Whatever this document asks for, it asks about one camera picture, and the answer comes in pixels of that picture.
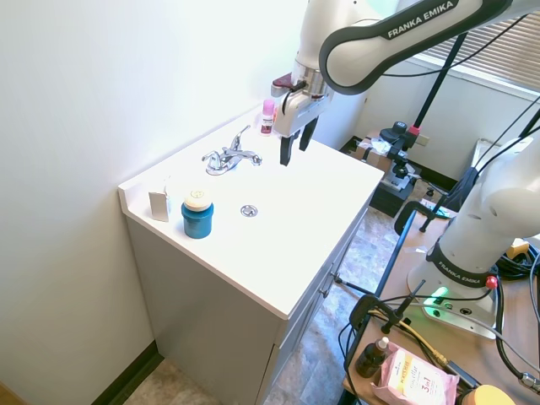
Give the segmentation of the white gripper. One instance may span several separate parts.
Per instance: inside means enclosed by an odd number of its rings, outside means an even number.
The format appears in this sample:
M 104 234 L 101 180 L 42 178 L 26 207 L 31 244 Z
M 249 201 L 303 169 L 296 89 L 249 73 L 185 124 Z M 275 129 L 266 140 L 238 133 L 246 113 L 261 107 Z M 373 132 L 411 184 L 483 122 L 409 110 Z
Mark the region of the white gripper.
M 306 151 L 318 123 L 319 115 L 324 112 L 332 102 L 334 91 L 327 91 L 321 98 L 313 98 L 306 92 L 293 93 L 283 100 L 274 124 L 275 132 L 280 138 L 280 164 L 287 166 L 291 159 L 294 141 L 300 135 L 299 149 Z

